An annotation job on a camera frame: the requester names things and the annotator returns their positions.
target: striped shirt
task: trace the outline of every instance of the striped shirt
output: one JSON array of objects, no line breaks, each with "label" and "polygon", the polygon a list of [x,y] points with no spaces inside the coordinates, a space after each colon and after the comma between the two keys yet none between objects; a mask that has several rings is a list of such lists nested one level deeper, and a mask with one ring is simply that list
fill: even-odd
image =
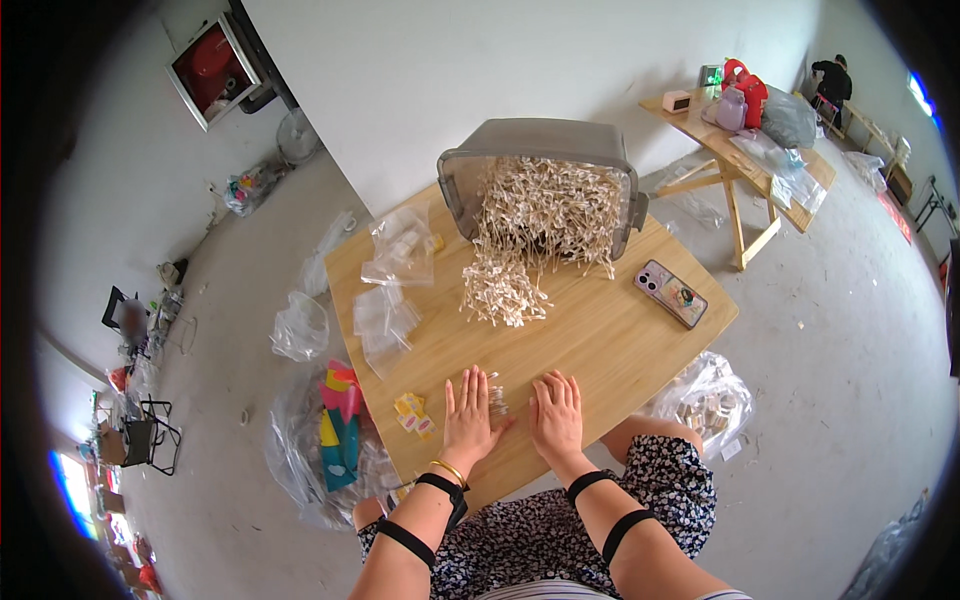
[{"label": "striped shirt", "polygon": [[[529,584],[488,591],[476,600],[590,600],[610,596],[566,579],[541,579]],[[704,594],[695,600],[753,600],[735,589],[721,589]]]}]

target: woman's left hand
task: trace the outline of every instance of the woman's left hand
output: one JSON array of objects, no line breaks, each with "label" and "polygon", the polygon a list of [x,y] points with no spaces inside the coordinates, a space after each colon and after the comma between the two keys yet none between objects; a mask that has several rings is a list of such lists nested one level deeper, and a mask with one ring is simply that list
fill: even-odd
[{"label": "woman's left hand", "polygon": [[514,421],[515,417],[508,417],[491,429],[487,374],[473,365],[472,369],[464,370],[458,396],[453,394],[453,384],[446,380],[446,425],[440,458],[466,478],[473,465],[490,454]]}]

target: floral skirt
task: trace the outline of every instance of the floral skirt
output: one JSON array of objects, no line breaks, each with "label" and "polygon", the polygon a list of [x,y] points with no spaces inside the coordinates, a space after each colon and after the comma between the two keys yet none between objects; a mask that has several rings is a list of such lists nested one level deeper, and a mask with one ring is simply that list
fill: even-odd
[{"label": "floral skirt", "polygon": [[[713,472],[681,438],[636,436],[616,482],[653,511],[691,559],[715,522]],[[357,533],[362,558],[376,523]],[[444,536],[430,573],[430,598],[459,600],[538,579],[569,579],[619,598],[607,565],[563,490],[494,502]]]}]

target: black arm strap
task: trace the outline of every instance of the black arm strap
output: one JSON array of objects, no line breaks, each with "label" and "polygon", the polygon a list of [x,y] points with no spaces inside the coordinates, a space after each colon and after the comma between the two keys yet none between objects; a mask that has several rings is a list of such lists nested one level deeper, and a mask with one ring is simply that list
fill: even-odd
[{"label": "black arm strap", "polygon": [[566,491],[566,501],[570,503],[570,506],[573,507],[573,510],[577,510],[576,501],[577,496],[580,495],[580,492],[602,479],[610,479],[612,481],[613,477],[611,477],[611,475],[605,471],[594,470],[577,477],[577,479],[570,484],[570,489]]},{"label": "black arm strap", "polygon": [[376,533],[383,534],[388,538],[393,538],[399,542],[401,546],[417,555],[417,558],[426,563],[428,568],[433,568],[436,557],[434,557],[429,546],[420,541],[420,538],[403,529],[393,521],[382,519],[376,526]]},{"label": "black arm strap", "polygon": [[446,522],[446,531],[450,531],[457,526],[460,519],[467,513],[467,501],[464,499],[464,492],[469,492],[470,486],[461,490],[460,486],[449,479],[444,479],[436,473],[424,473],[417,478],[417,483],[425,483],[435,488],[440,488],[450,495],[450,504],[453,505],[453,512],[450,519]]},{"label": "black arm strap", "polygon": [[640,509],[627,513],[616,522],[610,532],[607,534],[607,541],[603,542],[603,560],[607,565],[613,560],[616,549],[620,547],[620,542],[627,535],[630,528],[648,518],[656,518],[654,514],[647,509]]}]

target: pink phone case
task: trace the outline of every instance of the pink phone case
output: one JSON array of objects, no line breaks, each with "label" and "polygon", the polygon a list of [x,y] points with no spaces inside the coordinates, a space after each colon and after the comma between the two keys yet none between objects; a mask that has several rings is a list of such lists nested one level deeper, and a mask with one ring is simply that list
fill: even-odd
[{"label": "pink phone case", "polygon": [[707,301],[656,260],[648,262],[636,274],[634,284],[690,329],[707,312]]}]

